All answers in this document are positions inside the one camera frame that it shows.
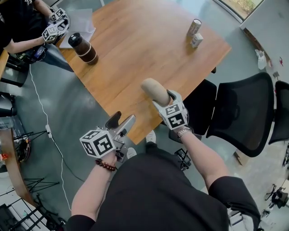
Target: black sleeve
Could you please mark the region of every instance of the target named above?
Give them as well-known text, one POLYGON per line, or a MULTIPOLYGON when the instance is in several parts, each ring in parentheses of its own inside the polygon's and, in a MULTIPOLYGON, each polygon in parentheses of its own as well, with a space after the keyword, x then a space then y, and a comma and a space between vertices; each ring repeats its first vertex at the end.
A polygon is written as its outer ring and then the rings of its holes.
POLYGON ((242 179, 231 176, 221 177, 210 186, 209 195, 228 208, 252 217, 254 230, 258 228, 260 213, 242 179))
POLYGON ((12 40, 12 37, 9 34, 9 30, 6 28, 5 23, 0 20, 0 45, 1 48, 6 47, 12 40))
POLYGON ((95 221, 84 215, 74 215, 66 223, 67 231, 89 231, 95 221))

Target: power cord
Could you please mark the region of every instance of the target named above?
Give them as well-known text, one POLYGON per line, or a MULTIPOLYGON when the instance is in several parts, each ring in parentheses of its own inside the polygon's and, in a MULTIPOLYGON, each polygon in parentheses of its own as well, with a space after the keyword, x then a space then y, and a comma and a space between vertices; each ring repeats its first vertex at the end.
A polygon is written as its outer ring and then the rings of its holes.
POLYGON ((84 182, 84 180, 82 180, 82 179, 80 179, 79 177, 77 177, 77 176, 73 173, 73 171, 68 167, 68 165, 66 164, 66 162, 65 162, 65 160, 64 160, 64 157, 63 157, 63 154, 62 154, 61 150, 59 149, 59 147, 57 146, 57 144, 56 144, 56 142, 55 142, 55 140, 54 140, 54 138, 53 138, 53 136, 52 136, 52 132, 51 132, 51 130, 50 130, 50 126, 49 126, 49 123, 48 123, 48 115, 47 115, 46 112, 44 111, 43 104, 42 104, 41 101, 40 101, 40 97, 39 97, 39 95, 38 95, 35 82, 33 81, 33 75, 32 75, 32 73, 31 73, 31 65, 29 65, 29 72, 30 72, 30 75, 31 75, 32 83, 33 83, 34 88, 35 88, 35 92, 36 92, 36 94, 37 94, 37 96, 38 96, 38 100, 39 100, 39 102, 40 102, 40 104, 41 104, 42 111, 43 111, 43 113, 46 115, 46 118, 47 118, 47 124, 45 125, 45 128, 46 128, 46 131, 47 131, 47 133, 48 133, 48 137, 52 139, 54 145, 56 146, 58 152, 59 152, 60 155, 61 155, 61 159, 62 159, 62 160, 61 160, 62 189, 63 189, 64 196, 65 196, 65 199, 66 199, 67 204, 68 204, 68 208, 69 208, 69 210, 71 210, 70 205, 69 205, 69 202, 68 202, 68 199, 67 199, 67 196, 66 196, 66 192, 65 192, 65 189, 64 189, 64 180, 63 180, 63 177, 62 177, 62 173, 63 173, 63 162, 64 162, 64 164, 66 165, 66 167, 69 169, 69 171, 71 172, 71 174, 72 174, 73 176, 75 176, 77 179, 79 179, 79 180, 82 181, 82 182, 84 182))

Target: sheet of paper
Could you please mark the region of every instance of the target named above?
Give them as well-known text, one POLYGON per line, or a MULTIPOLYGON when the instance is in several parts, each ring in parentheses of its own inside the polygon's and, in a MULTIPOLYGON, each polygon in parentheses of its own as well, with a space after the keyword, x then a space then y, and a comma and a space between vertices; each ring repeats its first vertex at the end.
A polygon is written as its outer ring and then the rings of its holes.
POLYGON ((90 41, 93 33, 95 32, 95 27, 92 22, 92 9, 78 9, 67 12, 70 18, 70 27, 67 35, 60 44, 60 48, 71 48, 68 44, 69 37, 79 32, 86 41, 90 41))

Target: brown bead bracelet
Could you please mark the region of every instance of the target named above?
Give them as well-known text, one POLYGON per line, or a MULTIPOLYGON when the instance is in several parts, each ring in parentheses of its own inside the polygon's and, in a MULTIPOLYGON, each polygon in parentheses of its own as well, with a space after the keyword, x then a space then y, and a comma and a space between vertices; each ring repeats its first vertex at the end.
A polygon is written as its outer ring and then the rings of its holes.
POLYGON ((109 171, 115 171, 116 167, 114 165, 110 165, 109 163, 104 162, 102 159, 96 159, 95 163, 103 168, 106 168, 109 171))

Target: wooden table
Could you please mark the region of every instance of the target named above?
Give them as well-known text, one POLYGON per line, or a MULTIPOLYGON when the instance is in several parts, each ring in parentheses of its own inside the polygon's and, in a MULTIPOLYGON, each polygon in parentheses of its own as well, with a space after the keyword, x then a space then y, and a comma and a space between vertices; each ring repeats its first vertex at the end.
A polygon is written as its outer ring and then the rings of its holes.
POLYGON ((93 13, 97 30, 90 42, 99 55, 95 66, 85 64, 72 49, 61 49, 110 116, 116 111, 122 112, 122 120, 136 116, 128 134, 135 144, 161 122, 140 88, 144 79, 154 78, 186 98, 231 49, 203 24, 204 40, 194 50, 186 33, 195 18, 169 0, 115 0, 93 13))
POLYGON ((8 159, 5 160, 5 165, 17 195, 29 204, 36 206, 21 175, 19 163, 16 158, 12 129, 0 130, 0 140, 2 153, 8 155, 8 159))
POLYGON ((2 78, 2 74, 4 72, 8 58, 9 58, 8 52, 6 50, 3 50, 2 54, 0 55, 0 79, 2 78))

